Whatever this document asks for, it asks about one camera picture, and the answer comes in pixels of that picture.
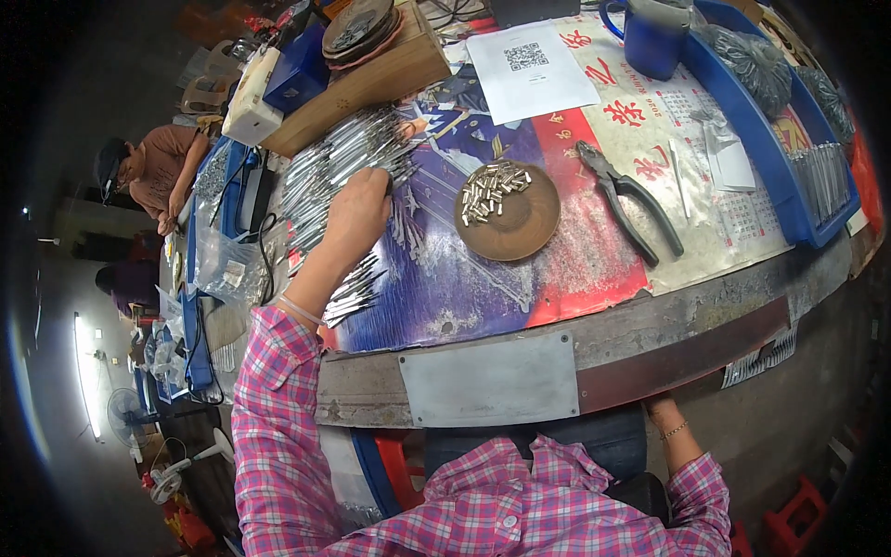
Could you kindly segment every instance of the qr code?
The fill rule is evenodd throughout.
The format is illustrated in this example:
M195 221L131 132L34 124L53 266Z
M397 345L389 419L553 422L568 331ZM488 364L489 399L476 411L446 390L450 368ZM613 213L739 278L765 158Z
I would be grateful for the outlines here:
M508 48L504 51L504 58L511 65L512 71L526 70L549 63L538 43Z

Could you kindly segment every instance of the hand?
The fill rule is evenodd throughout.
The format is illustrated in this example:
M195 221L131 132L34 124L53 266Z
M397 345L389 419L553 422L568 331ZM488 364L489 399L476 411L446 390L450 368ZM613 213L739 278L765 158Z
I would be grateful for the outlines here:
M174 188L173 192L170 193L170 199L168 200L168 216L170 218L179 217L179 212L183 210L184 205L185 192L178 192L176 188Z
M176 219L175 218L167 218L165 214L162 213L158 219L158 234L161 236L166 236L169 233L173 232L176 227Z
M683 423L683 415L671 396L671 391L659 393L643 401L650 421L663 435Z
M328 228L319 248L348 273L384 234L390 199L384 196L389 174L381 168L362 168L353 174L328 210Z

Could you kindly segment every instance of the red plastic chair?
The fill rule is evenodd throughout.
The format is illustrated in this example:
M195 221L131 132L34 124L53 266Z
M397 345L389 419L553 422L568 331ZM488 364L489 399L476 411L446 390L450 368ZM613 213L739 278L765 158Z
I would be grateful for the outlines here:
M742 521L733 522L730 528L730 546L731 557L753 557L752 544L748 542L746 529L742 526Z
M764 513L764 536L775 557L797 555L826 516L827 505L817 488L798 476L798 493L780 512Z
M374 443L378 446L380 460L384 464L396 501L403 512L424 502L424 494L415 491L412 485L412 476L423 478L424 469L421 466L409 466L405 462L405 453L402 450L402 442L408 433L408 431L378 431L374 434Z

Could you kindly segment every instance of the electric fan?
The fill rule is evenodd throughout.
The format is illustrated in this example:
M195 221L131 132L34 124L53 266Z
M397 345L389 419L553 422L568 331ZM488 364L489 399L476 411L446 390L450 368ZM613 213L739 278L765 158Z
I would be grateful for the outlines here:
M155 482L151 488L151 500L155 504L164 504L167 500L179 490L183 484L183 477L179 475L180 470L185 470L192 463L203 460L213 455L222 455L229 463L235 463L235 452L232 444L218 428L214 428L214 445L204 449L192 458L184 458L176 464L171 464L164 470L154 469L151 471L151 479Z
M208 408L203 407L171 415L161 415L157 412L149 414L139 405L139 394L127 387L115 389L106 407L111 430L121 443L130 448L145 448L148 445L149 439L145 436L144 425L207 411Z

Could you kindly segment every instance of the red chinese characters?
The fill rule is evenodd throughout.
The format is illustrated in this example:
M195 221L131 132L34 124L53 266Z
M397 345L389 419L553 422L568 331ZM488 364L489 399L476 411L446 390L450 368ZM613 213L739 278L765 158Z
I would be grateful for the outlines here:
M653 147L653 151L658 152L662 155L662 162L656 162L655 160L650 160L644 157L643 159L634 159L634 164L637 165L637 176L643 174L646 176L647 180L655 180L658 176L664 176L665 170L669 168L668 157L666 156L665 149L662 148L662 145L656 145Z
M602 58L598 58L597 61L601 64L602 70L598 70L592 66L584 67L584 74L591 79L599 79L603 85L618 85L616 83L616 79L612 77L612 73L609 71L609 66Z
M646 120L646 118L643 117L642 109L634 108L636 105L636 102L630 102L627 105L624 105L620 101L615 101L612 104L607 105L603 111L607 114L612 114L614 122L627 124L631 127L640 127L641 123L638 120Z
M591 38L587 35L581 35L576 29L575 33L568 33L567 35L563 35L560 33L560 38L563 39L563 42L566 43L566 46L569 48L581 48L583 46L588 46L591 43Z

